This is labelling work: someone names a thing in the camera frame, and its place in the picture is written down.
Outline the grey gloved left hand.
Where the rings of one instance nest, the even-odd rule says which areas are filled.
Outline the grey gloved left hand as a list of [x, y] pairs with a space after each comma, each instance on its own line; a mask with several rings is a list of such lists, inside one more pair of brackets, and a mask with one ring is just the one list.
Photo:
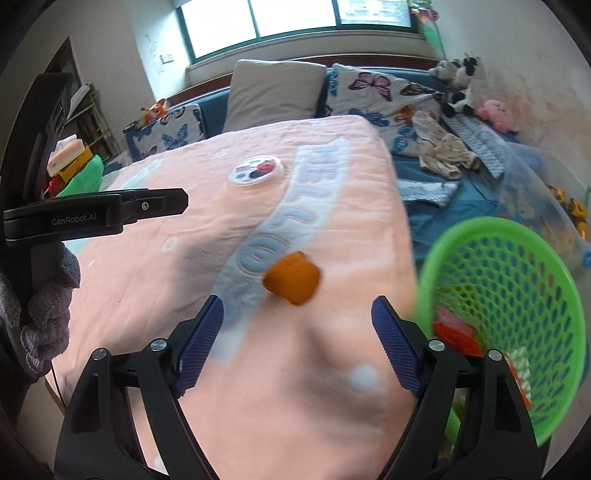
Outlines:
[[1, 325], [16, 365], [38, 378], [68, 346], [69, 308], [81, 273], [76, 256], [62, 243], [34, 248], [33, 258], [42, 282], [27, 301], [19, 300], [9, 278], [1, 276]]

